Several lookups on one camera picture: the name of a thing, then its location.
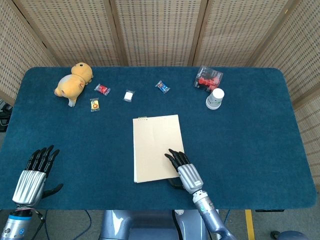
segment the robotic arm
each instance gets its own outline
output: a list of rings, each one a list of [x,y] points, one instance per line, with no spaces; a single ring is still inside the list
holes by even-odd
[[[44,217],[35,207],[41,199],[57,193],[63,184],[59,184],[52,190],[44,191],[45,181],[56,156],[57,149],[51,155],[54,146],[44,147],[36,150],[30,157],[25,169],[22,171],[16,185],[12,200],[16,204],[16,209],[12,211],[3,228],[0,240],[23,240],[32,218],[32,210],[38,215],[41,223],[34,234],[34,239],[45,222]]]
[[[208,197],[206,191],[202,190],[202,181],[195,166],[190,163],[183,152],[169,149],[172,155],[165,154],[178,172],[185,190],[193,195],[193,202],[198,209],[204,224],[211,233],[221,235],[221,240],[237,240],[236,237],[226,228],[222,222],[214,204]]]

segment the cardboard sheet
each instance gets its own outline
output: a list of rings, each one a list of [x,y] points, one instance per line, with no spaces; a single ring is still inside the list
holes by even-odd
[[[184,152],[178,115],[133,119],[134,182],[178,177],[169,148]]]

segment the white cup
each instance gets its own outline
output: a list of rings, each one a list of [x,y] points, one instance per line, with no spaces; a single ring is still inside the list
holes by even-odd
[[[216,88],[206,98],[205,104],[209,109],[216,110],[221,106],[224,96],[225,92],[221,88]]]

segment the gray floor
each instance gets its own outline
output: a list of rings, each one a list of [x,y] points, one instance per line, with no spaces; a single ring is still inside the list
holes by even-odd
[[[4,133],[0,132],[0,148],[4,140]],[[92,226],[79,240],[97,240],[100,234],[103,211],[89,210]],[[9,210],[0,211],[0,226],[4,226]],[[227,211],[221,210],[222,219]],[[254,234],[256,240],[269,240],[270,231],[295,230],[305,233],[310,240],[320,239],[320,201],[316,206],[307,209],[286,210],[285,212],[252,212]],[[89,218],[83,210],[49,210],[47,215],[47,229],[51,240],[72,240],[89,226]],[[32,218],[32,223],[26,240],[31,239],[39,224],[39,219]],[[247,240],[246,217],[244,210],[231,210],[227,226],[239,240]],[[46,240],[44,227],[36,237],[37,240]]]

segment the stuffed toy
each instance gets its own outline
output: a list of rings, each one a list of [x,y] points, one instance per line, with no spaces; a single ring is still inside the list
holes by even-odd
[[[61,78],[54,94],[58,97],[68,98],[68,105],[74,107],[78,96],[84,90],[85,85],[91,83],[93,77],[91,67],[84,62],[79,62],[71,68],[70,75]]]

